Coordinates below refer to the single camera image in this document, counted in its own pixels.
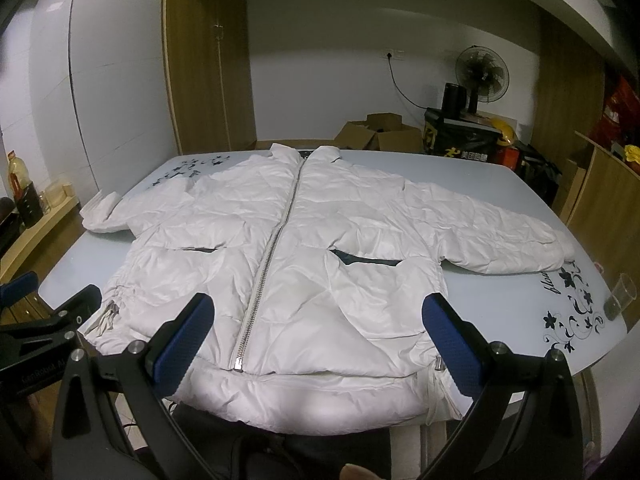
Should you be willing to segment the wooden side cabinet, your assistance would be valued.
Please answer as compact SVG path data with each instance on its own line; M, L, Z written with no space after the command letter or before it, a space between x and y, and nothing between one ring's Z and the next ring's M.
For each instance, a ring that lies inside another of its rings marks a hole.
M67 197L32 228L26 229L1 258L1 283L34 271L42 282L85 229L77 197Z

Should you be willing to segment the brown wooden door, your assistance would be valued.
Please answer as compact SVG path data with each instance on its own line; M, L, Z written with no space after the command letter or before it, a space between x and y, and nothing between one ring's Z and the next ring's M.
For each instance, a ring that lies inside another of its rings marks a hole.
M179 152L252 148L256 127L247 0L162 0L162 23Z

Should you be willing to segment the open cardboard box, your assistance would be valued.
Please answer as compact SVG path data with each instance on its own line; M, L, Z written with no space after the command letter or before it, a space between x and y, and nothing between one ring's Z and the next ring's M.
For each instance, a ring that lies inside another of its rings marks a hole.
M349 150L424 153L421 130L405 125L394 113L369 114L365 120L346 122L334 143Z

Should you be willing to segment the black printed storage box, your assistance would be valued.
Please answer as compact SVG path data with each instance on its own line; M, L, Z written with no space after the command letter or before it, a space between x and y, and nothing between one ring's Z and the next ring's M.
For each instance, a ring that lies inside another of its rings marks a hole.
M424 112L424 151L426 154L492 162L498 151L501 132L477 122L448 118L441 110L428 108Z

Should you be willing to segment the cooking oil bottle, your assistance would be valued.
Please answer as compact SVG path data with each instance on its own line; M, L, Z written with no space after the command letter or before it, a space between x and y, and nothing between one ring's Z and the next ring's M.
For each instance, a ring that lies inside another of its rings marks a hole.
M14 203L24 226L27 229L35 226L43 216L38 193L24 160L17 157L14 151L8 154L8 178L13 192Z

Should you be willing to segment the white puffer jacket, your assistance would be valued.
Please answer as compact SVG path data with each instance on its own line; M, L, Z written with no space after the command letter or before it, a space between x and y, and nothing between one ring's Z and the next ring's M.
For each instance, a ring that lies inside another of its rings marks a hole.
M151 338L199 292L215 321L174 401L282 434L335 436L455 419L421 316L442 266L558 270L574 248L543 221L276 144L226 170L97 195L93 233L134 236L82 333L104 356Z

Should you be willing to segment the yellow helmet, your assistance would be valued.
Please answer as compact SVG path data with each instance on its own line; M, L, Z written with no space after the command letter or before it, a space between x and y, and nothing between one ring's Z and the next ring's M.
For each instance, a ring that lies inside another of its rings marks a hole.
M491 127L494 127L500 132L500 138L498 139L497 144L502 148L513 146L516 140L518 140L514 128L504 119L500 117L489 117L488 122Z

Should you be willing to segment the black standing fan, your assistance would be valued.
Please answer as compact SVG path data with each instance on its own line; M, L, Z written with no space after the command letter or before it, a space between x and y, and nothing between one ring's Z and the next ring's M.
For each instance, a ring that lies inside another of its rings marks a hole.
M508 91L510 73L506 62L494 50L471 46L463 50L456 61L456 76L460 86L468 90L468 113L475 115L480 103L500 100Z

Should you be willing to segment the wooden shelf right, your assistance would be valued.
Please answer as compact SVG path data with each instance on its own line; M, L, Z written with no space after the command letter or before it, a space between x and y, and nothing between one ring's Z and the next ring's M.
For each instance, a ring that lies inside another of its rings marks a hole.
M622 273L639 279L639 176L581 133L591 158L567 229L612 284Z

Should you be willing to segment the clear plastic cup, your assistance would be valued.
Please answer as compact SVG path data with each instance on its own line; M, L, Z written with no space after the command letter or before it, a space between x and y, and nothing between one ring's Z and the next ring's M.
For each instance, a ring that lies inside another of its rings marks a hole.
M629 305L638 297L638 288L634 280L622 273L612 289L611 295L605 300L603 311L610 321L621 316Z

